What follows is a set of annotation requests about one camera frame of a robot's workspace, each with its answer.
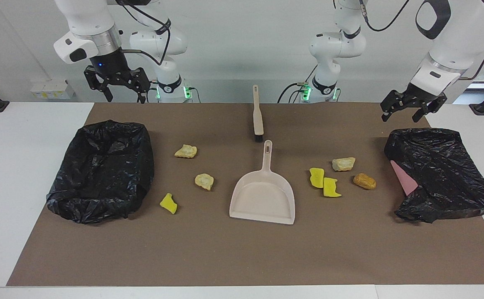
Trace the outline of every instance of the brush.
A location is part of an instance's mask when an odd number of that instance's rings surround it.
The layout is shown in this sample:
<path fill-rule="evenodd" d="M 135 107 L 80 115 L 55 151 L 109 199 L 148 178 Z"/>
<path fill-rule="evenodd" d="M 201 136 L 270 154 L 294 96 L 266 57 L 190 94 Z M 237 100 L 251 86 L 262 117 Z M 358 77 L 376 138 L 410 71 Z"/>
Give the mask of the brush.
<path fill-rule="evenodd" d="M 258 85 L 253 85 L 253 128 L 255 129 L 255 142 L 263 142 L 264 125 L 262 123 L 262 112 L 260 111 Z"/>

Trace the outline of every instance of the food scrap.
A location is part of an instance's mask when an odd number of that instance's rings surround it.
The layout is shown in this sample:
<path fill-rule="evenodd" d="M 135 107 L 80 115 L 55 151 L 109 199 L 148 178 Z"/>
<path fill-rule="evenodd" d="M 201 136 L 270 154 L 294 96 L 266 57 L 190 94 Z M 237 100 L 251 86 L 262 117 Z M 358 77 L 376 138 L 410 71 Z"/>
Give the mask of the food scrap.
<path fill-rule="evenodd" d="M 175 214 L 177 211 L 177 203 L 172 199 L 171 193 L 167 193 L 166 196 L 164 196 L 162 202 L 160 202 L 160 206 L 170 211 L 172 214 Z"/>
<path fill-rule="evenodd" d="M 175 152 L 174 156 L 181 158 L 193 158 L 198 153 L 198 148 L 188 144 L 183 144 L 180 150 Z"/>
<path fill-rule="evenodd" d="M 333 159 L 332 168 L 337 172 L 346 172 L 352 169 L 354 161 L 356 161 L 354 157 Z"/>
<path fill-rule="evenodd" d="M 324 178 L 323 179 L 323 196 L 325 197 L 340 197 L 341 194 L 336 192 L 337 179 Z"/>
<path fill-rule="evenodd" d="M 376 181 L 367 174 L 357 174 L 352 180 L 356 185 L 362 187 L 363 189 L 373 190 L 376 187 Z"/>
<path fill-rule="evenodd" d="M 214 178 L 209 174 L 198 174 L 194 180 L 196 185 L 210 191 L 210 187 L 214 184 Z"/>
<path fill-rule="evenodd" d="M 323 188 L 323 177 L 325 170 L 323 168 L 310 168 L 310 183 L 316 188 Z"/>

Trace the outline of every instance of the pink object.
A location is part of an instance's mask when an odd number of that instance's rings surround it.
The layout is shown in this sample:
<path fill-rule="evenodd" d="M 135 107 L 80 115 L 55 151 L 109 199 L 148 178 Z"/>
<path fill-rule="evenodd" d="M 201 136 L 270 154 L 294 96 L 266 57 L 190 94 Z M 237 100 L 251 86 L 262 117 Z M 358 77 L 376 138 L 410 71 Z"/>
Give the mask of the pink object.
<path fill-rule="evenodd" d="M 401 186 L 403 186 L 406 196 L 408 196 L 417 188 L 417 182 L 411 178 L 411 176 L 409 176 L 399 165 L 397 165 L 395 161 L 390 160 L 390 163 L 395 174 L 397 175 L 397 178 L 399 179 L 399 182 L 401 183 Z"/>

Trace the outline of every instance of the white wall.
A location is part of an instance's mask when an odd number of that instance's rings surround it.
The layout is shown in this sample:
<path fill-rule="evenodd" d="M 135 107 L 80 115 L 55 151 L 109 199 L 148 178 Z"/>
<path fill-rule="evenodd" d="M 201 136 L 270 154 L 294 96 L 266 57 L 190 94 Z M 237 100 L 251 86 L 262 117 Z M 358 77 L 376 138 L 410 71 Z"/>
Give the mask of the white wall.
<path fill-rule="evenodd" d="M 391 89 L 405 89 L 431 45 L 415 27 L 415 13 L 422 1 L 411 0 L 385 32 L 371 32 L 363 26 L 368 42 L 365 53 L 340 59 L 340 100 L 380 102 Z M 371 0 L 372 25 L 386 25 L 403 2 Z M 187 53 L 176 57 L 181 74 L 198 87 L 204 102 L 248 102 L 253 83 L 260 85 L 263 102 L 276 101 L 284 86 L 304 80 L 316 64 L 308 52 L 312 36 L 337 31 L 331 0 L 164 3 L 173 25 L 189 37 Z M 118 6 L 111 6 L 111 12 L 125 32 L 124 47 L 128 47 L 129 34 L 143 27 Z M 54 53 L 53 42 L 67 31 L 66 20 L 52 0 L 0 0 L 0 96 L 35 100 L 29 93 L 30 82 L 45 80 L 46 72 L 52 79 L 67 79 L 77 92 L 75 100 L 104 101 L 84 80 L 86 62 L 66 65 Z M 143 66 L 141 59 L 128 57 L 130 66 Z M 468 84 L 451 87 L 449 100 L 455 100 Z M 111 90 L 116 101 L 136 100 L 125 88 Z"/>

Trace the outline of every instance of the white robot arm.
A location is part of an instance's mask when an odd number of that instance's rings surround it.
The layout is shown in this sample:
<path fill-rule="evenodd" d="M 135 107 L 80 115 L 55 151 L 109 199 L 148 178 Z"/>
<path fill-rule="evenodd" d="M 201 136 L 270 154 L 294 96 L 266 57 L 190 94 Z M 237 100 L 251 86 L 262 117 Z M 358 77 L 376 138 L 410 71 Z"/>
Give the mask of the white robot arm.
<path fill-rule="evenodd" d="M 434 43 L 406 91 L 391 91 L 381 102 L 387 121 L 393 112 L 420 108 L 413 121 L 445 103 L 443 91 L 484 51 L 484 0 L 424 0 L 416 15 L 419 31 Z"/>
<path fill-rule="evenodd" d="M 186 90 L 181 84 L 177 66 L 168 55 L 184 53 L 187 40 L 177 29 L 171 29 L 160 0 L 118 0 L 120 5 L 129 5 L 134 11 L 147 11 L 152 18 L 137 14 L 135 19 L 154 32 L 134 32 L 130 38 L 136 50 L 122 50 L 120 33 L 109 13 L 107 0 L 55 0 L 57 7 L 65 15 L 70 32 L 54 43 L 54 49 L 66 63 L 90 59 L 92 66 L 85 69 L 85 77 L 92 90 L 105 94 L 107 101 L 113 99 L 108 85 L 121 85 L 135 91 L 138 101 L 145 102 L 151 87 L 143 68 L 130 70 L 125 53 L 145 55 L 155 61 L 163 98 L 184 99 Z"/>
<path fill-rule="evenodd" d="M 317 34 L 310 42 L 317 70 L 310 81 L 310 97 L 302 98 L 302 103 L 324 102 L 331 98 L 341 71 L 335 59 L 360 56 L 366 48 L 366 38 L 360 30 L 363 21 L 358 0 L 336 1 L 335 22 L 341 30 Z"/>

